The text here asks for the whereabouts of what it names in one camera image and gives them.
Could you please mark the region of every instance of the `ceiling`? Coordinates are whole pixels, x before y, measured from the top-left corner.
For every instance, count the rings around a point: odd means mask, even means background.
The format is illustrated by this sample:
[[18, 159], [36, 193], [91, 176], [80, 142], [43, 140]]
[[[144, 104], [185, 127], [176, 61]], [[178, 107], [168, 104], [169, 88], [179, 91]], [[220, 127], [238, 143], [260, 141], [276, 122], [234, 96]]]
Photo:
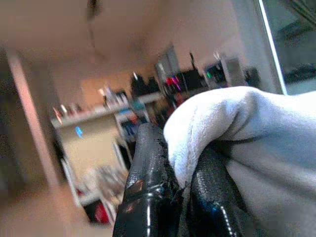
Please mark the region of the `ceiling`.
[[[92, 22], [104, 55], [139, 49], [167, 0], [101, 0]], [[34, 64], [60, 62], [93, 52], [86, 23], [87, 0], [0, 1], [0, 42]]]

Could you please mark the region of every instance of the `wall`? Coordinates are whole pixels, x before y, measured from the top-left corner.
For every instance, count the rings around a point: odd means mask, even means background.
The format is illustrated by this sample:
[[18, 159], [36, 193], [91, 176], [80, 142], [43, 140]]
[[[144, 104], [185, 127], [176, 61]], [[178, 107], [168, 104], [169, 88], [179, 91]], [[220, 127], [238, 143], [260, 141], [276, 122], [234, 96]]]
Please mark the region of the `wall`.
[[161, 55], [174, 45], [182, 70], [191, 68], [189, 52], [200, 71], [216, 61], [213, 53], [238, 56], [244, 61], [243, 46], [234, 9], [230, 0], [172, 1], [164, 16], [149, 32], [146, 54]]
[[92, 62], [90, 58], [78, 58], [48, 66], [48, 73], [56, 88], [61, 104], [79, 103], [87, 107], [81, 82], [88, 79], [102, 80], [117, 72], [133, 71], [147, 67], [148, 61], [141, 51], [130, 51], [124, 55], [111, 55], [104, 61]]
[[[82, 130], [82, 138], [75, 132], [75, 127]], [[119, 166], [112, 143], [119, 135], [114, 115], [85, 121], [59, 129], [67, 159], [78, 182], [90, 169], [110, 165]]]
[[47, 101], [41, 96], [39, 78], [31, 64], [15, 50], [8, 49], [7, 58], [46, 179], [50, 187], [57, 187], [61, 170], [52, 145]]
[[191, 51], [200, 73], [216, 61], [214, 52], [238, 57], [243, 68], [257, 68], [262, 90], [282, 93], [258, 16], [252, 0], [175, 0], [149, 33], [145, 52], [154, 61], [172, 44], [187, 69]]
[[154, 66], [149, 64], [146, 67], [133, 68], [131, 70], [116, 72], [110, 75], [105, 75], [99, 78], [89, 78], [81, 81], [81, 88], [85, 102], [88, 106], [95, 104], [102, 104], [104, 102], [103, 97], [98, 93], [98, 89], [109, 86], [113, 91], [123, 89], [127, 96], [130, 94], [130, 77], [133, 72], [140, 74], [144, 81], [148, 80], [148, 77], [154, 76]]

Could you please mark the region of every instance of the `ceiling fan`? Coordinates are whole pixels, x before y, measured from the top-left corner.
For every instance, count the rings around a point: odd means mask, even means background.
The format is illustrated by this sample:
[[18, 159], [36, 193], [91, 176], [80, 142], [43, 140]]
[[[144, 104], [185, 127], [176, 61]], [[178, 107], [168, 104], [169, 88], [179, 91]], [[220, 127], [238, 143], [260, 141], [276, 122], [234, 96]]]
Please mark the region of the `ceiling fan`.
[[93, 19], [101, 13], [101, 4], [99, 0], [88, 0], [87, 3], [87, 27], [88, 27], [88, 33], [89, 33], [89, 39], [90, 43], [93, 49], [93, 56], [95, 61], [104, 61], [106, 60], [106, 56], [101, 53], [95, 46], [95, 37], [94, 37], [94, 31], [92, 28], [92, 21]]

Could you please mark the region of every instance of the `beige wall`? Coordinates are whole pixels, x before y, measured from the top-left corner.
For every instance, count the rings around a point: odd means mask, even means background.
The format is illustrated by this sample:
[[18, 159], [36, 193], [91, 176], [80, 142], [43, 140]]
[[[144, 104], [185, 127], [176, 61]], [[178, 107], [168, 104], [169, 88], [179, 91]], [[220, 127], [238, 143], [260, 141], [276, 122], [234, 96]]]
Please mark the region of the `beige wall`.
[[72, 61], [49, 65], [48, 71], [54, 83], [61, 104], [79, 103], [87, 107], [81, 82], [111, 78], [118, 72], [133, 71], [148, 65], [140, 51], [131, 51], [125, 55], [111, 55], [105, 61], [92, 62], [90, 58], [78, 58]]
[[109, 86], [114, 91], [123, 89], [126, 91], [127, 96], [130, 96], [130, 77], [134, 71], [140, 74], [144, 78], [144, 81], [147, 81], [148, 77], [155, 75], [154, 66], [148, 65], [146, 67], [116, 72], [104, 77], [82, 80], [81, 87], [86, 104], [88, 106], [102, 104], [104, 100], [98, 93], [98, 89], [105, 85]]
[[[77, 136], [76, 126], [81, 128], [82, 138]], [[112, 142], [119, 134], [114, 115], [63, 127], [58, 129], [58, 133], [77, 181], [82, 181], [92, 168], [119, 166], [112, 148]]]
[[149, 32], [146, 54], [155, 57], [174, 45], [181, 69], [191, 68], [191, 51], [197, 67], [202, 71], [215, 62], [213, 53], [238, 56], [243, 63], [243, 45], [237, 19], [230, 0], [172, 1]]

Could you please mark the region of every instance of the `floor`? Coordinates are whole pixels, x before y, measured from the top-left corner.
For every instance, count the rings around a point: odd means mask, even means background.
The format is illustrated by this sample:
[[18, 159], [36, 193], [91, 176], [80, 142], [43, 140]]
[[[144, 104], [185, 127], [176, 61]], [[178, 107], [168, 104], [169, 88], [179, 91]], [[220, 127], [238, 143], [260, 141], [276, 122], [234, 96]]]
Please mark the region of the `floor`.
[[112, 228], [92, 225], [76, 207], [67, 184], [58, 190], [25, 192], [2, 202], [1, 237], [111, 237]]

